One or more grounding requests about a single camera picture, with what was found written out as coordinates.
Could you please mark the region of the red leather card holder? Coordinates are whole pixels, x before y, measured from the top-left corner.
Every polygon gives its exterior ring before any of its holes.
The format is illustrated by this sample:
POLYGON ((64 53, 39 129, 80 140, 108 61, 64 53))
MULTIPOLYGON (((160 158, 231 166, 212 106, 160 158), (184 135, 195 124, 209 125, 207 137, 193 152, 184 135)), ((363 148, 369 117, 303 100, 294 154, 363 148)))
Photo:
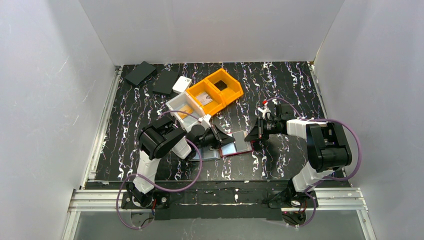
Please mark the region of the red leather card holder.
POLYGON ((235 141, 219 149, 221 157, 229 157, 249 153, 253 150, 252 144, 246 141, 235 141))

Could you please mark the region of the grey card holder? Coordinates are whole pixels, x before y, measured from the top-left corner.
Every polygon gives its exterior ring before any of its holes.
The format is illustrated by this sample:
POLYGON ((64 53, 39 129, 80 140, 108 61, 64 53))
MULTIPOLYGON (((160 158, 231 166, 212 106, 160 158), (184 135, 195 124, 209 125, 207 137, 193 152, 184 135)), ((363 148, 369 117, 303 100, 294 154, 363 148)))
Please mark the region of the grey card holder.
POLYGON ((221 155, 216 149, 202 148, 199 149, 200 154, 195 150, 195 155, 190 159, 190 161, 198 162, 200 157, 202 157, 203 161, 215 161, 221 158, 221 155))

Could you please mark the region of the grey credit card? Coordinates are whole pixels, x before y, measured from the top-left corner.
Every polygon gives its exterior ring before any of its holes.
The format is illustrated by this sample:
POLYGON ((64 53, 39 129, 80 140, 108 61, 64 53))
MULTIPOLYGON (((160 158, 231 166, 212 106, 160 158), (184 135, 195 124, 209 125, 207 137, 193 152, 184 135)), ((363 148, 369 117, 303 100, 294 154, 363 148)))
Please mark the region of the grey credit card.
POLYGON ((232 137, 234 138, 234 145, 236 152, 249 152, 251 150, 251 143, 245 141, 245 132, 237 131, 232 133, 232 137))

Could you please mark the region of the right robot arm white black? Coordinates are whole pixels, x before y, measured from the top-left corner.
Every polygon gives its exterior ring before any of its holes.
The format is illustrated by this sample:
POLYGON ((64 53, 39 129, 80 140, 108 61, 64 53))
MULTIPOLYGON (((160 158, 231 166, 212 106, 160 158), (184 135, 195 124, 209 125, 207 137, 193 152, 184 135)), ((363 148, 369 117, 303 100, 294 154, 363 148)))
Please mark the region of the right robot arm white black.
POLYGON ((276 134, 306 141, 307 163, 289 180, 287 193, 309 192, 314 184, 352 163, 352 152, 341 124, 296 119, 288 104, 277 104, 274 113, 266 106, 258 111, 255 125, 244 139, 246 142, 266 141, 276 134))

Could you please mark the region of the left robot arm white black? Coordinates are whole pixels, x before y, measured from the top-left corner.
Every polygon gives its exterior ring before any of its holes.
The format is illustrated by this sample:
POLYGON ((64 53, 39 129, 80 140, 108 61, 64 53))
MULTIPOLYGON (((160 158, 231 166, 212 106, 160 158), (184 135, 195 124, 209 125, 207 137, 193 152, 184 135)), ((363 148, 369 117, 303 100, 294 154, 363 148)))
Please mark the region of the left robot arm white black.
POLYGON ((142 207, 153 202, 150 192, 160 160, 170 152, 180 159, 191 159, 202 148, 217 150, 231 144, 235 138, 220 130, 216 125, 201 120, 189 130, 174 124, 175 118, 163 116, 144 126, 138 135, 139 163, 137 173, 126 190, 142 207))

